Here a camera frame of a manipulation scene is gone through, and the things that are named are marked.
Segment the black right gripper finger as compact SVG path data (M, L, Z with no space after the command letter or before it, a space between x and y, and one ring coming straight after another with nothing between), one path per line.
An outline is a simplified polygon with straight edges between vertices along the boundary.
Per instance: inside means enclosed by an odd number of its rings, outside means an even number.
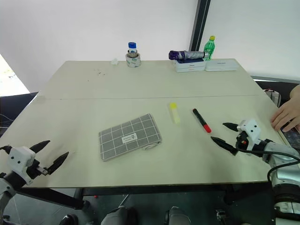
M236 154L238 153L238 151L232 145L228 144L226 141L224 141L218 137L213 137L213 136L211 136L211 139L219 147L229 151L232 155L236 156Z
M225 122L225 123L223 123L223 125L224 125L225 127L227 127L228 129L230 129L230 130L238 131L238 129L237 129L238 124L230 123L230 122Z

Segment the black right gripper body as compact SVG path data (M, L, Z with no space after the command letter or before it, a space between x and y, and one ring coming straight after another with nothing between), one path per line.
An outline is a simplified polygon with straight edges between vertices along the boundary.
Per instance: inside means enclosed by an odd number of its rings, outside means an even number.
M242 131L241 133L238 134L238 136L236 137L236 144L235 144L235 148L237 150L247 150L248 148L248 134L245 131Z

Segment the person's bare hand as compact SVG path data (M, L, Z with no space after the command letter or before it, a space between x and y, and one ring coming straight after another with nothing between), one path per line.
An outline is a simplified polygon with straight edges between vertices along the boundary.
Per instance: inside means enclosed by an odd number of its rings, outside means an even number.
M271 117L271 126L278 131L283 128L283 132L300 126L300 99L291 98L284 103Z

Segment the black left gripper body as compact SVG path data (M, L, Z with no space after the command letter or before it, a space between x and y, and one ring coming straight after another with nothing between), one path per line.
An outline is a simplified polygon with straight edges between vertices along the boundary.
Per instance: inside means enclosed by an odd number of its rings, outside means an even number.
M40 162L34 159L33 163L31 166L28 166L26 173L28 176L33 180L37 176L40 175L48 175L48 171L46 168L43 168L40 166Z

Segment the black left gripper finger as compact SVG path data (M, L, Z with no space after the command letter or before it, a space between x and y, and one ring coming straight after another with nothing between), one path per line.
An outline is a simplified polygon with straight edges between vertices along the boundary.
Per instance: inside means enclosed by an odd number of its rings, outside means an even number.
M52 173L54 173L63 164L68 155L69 152L66 152L59 156L56 160L54 160L53 164L50 167L46 168L47 174L51 175Z
M46 141L42 141L39 142L35 145L33 145L32 147L30 147L30 150L33 151L34 153L38 153L40 152L48 143L50 142L50 140L46 140Z

